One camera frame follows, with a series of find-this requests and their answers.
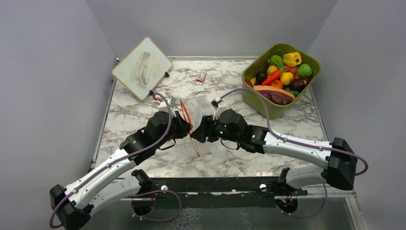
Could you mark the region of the clear zip top bag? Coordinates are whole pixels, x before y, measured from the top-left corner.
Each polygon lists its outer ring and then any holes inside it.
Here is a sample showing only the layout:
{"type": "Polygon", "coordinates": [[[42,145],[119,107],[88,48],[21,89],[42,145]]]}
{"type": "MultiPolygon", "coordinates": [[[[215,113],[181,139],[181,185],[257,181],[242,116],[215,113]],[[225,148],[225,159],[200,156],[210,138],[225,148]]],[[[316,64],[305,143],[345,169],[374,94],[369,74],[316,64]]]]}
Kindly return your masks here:
{"type": "Polygon", "coordinates": [[[201,155],[198,145],[196,144],[196,140],[191,137],[191,134],[201,124],[202,117],[204,115],[212,115],[214,113],[214,107],[207,99],[207,95],[201,94],[198,96],[180,99],[180,108],[183,114],[183,119],[190,125],[190,131],[188,135],[191,140],[193,149],[196,152],[198,159],[200,159],[201,155]]]}

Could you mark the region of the yellow toy bell pepper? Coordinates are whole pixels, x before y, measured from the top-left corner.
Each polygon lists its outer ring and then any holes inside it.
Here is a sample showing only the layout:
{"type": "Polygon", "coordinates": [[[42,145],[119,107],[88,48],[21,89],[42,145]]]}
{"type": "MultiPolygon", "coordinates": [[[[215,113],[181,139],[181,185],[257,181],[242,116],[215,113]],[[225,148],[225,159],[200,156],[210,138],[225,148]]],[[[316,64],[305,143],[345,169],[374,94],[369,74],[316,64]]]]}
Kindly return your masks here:
{"type": "Polygon", "coordinates": [[[291,52],[283,55],[283,62],[289,67],[296,67],[302,63],[302,57],[299,52],[291,52]]]}

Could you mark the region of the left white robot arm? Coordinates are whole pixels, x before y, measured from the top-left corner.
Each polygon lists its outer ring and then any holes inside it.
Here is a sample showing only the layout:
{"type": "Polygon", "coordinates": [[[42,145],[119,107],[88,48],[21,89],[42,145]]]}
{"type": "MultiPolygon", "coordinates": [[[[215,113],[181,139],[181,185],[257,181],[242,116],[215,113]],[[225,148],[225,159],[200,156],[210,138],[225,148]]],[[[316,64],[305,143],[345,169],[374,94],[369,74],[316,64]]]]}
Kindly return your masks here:
{"type": "Polygon", "coordinates": [[[154,194],[152,180],[135,169],[155,155],[168,141],[188,135],[190,124],[179,112],[156,112],[147,125],[129,135],[102,164],[66,186],[55,185],[50,193],[53,229],[79,230],[93,214],[110,203],[129,196],[154,194]]]}

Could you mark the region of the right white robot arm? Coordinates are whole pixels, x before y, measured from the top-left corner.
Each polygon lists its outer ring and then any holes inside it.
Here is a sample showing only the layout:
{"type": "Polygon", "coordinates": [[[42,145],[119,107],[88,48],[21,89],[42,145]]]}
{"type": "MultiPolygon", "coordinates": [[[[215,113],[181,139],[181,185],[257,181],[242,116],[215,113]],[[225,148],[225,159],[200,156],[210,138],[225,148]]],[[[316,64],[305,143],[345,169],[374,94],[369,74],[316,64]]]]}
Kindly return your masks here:
{"type": "Polygon", "coordinates": [[[205,115],[191,137],[200,143],[228,140],[251,153],[278,154],[309,162],[301,168],[285,168],[276,182],[277,191],[282,195],[314,184],[328,184],[336,189],[350,191],[354,188],[357,159],[345,140],[336,138],[312,142],[270,132],[262,126],[249,125],[242,115],[232,109],[218,117],[205,115]]]}

